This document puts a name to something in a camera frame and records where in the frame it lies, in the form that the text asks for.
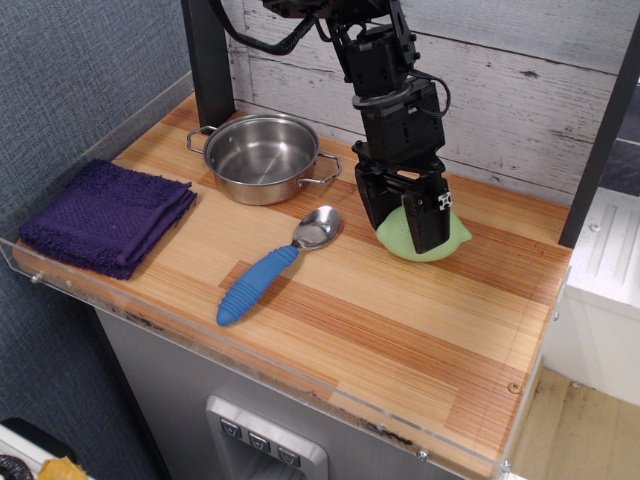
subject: yellow object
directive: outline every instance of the yellow object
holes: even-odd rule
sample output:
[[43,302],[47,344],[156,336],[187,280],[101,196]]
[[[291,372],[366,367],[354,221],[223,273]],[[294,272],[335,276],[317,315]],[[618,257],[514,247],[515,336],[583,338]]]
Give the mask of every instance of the yellow object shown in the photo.
[[412,262],[435,262],[455,252],[462,242],[471,240],[471,232],[462,224],[458,216],[450,212],[449,240],[424,253],[416,253],[407,223],[404,207],[398,207],[376,230],[376,236],[387,250],[394,255]]
[[89,477],[69,457],[64,457],[44,462],[38,480],[89,480]]

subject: black metal frame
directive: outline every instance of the black metal frame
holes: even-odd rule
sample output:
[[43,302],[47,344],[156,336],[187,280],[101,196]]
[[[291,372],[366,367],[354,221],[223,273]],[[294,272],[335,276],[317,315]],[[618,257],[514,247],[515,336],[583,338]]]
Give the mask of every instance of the black metal frame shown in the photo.
[[571,211],[560,237],[560,245],[573,248],[578,242],[624,114],[631,103],[638,77],[640,77],[640,16],[636,21],[620,73],[573,199]]
[[235,112],[224,28],[207,0],[182,0],[200,126],[218,127]]

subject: screw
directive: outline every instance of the screw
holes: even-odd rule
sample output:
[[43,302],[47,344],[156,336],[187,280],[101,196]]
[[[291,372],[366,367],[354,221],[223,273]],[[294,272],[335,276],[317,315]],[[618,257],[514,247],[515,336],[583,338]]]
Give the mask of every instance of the screw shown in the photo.
[[522,385],[520,385],[519,383],[516,383],[516,382],[511,382],[507,386],[507,388],[513,394],[518,394],[518,393],[522,392]]

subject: purple towel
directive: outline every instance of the purple towel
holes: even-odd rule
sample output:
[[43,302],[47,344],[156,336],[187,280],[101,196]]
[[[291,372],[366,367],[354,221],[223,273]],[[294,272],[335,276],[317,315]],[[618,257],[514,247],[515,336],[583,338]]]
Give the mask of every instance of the purple towel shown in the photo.
[[43,255],[128,279],[194,202],[190,186],[93,160],[20,237]]

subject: spoon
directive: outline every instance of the spoon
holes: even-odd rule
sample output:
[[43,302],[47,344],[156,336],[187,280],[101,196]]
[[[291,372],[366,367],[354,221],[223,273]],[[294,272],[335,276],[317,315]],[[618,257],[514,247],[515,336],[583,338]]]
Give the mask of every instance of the spoon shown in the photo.
[[320,207],[302,219],[293,232],[291,245],[271,251],[231,286],[218,307],[218,325],[230,325],[244,316],[278,275],[293,264],[300,252],[328,245],[338,233],[339,226],[340,216],[329,206]]

